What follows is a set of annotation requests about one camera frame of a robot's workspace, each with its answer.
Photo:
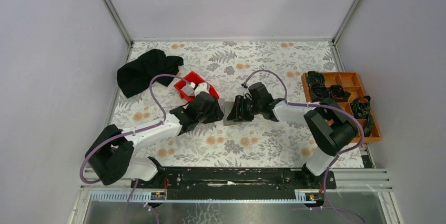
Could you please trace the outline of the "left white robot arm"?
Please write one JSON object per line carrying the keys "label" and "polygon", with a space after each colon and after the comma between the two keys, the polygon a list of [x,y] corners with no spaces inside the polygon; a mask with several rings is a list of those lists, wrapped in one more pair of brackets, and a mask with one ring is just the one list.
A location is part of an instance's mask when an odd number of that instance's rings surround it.
{"label": "left white robot arm", "polygon": [[199,124],[220,121],[223,115],[218,99],[201,92],[186,106],[167,113],[164,120],[127,129],[108,125],[85,153],[80,178],[86,184],[94,183],[84,177],[85,166],[89,165],[98,177],[96,181],[105,186],[130,178],[143,180],[149,187],[156,188],[163,182],[159,166],[152,159],[136,154],[154,142],[193,131]]}

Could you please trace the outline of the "grey card holder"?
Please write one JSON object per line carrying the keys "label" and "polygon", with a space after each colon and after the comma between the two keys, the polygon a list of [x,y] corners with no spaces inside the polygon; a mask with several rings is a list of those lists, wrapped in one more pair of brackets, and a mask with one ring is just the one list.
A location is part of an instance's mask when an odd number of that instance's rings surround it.
{"label": "grey card holder", "polygon": [[222,105],[222,110],[224,112],[224,117],[223,117],[222,121],[223,121],[223,125],[224,126],[232,126],[232,125],[239,124],[239,122],[227,119],[227,117],[229,116],[233,106],[234,106],[234,102],[233,101],[225,101],[224,104]]}

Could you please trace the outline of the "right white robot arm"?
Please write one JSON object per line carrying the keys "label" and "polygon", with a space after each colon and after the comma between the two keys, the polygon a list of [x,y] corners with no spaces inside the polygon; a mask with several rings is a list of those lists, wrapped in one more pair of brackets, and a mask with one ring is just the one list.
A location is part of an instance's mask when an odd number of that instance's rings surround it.
{"label": "right white robot arm", "polygon": [[262,83],[248,88],[248,93],[237,95],[226,121],[252,121],[255,115],[266,120],[306,124],[317,144],[316,151],[303,166],[302,183],[315,188],[341,150],[358,135],[352,116],[347,115],[331,98],[318,103],[291,104],[283,98],[273,98]]}

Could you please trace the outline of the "red plastic bin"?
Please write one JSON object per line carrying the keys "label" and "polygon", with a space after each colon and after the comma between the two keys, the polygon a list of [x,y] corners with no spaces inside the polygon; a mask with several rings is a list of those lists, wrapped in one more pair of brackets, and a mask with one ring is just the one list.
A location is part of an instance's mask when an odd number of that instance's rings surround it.
{"label": "red plastic bin", "polygon": [[193,71],[189,72],[184,77],[184,80],[175,83],[174,88],[178,91],[180,98],[187,102],[192,102],[202,92],[208,93],[217,99],[220,98],[214,87]]}

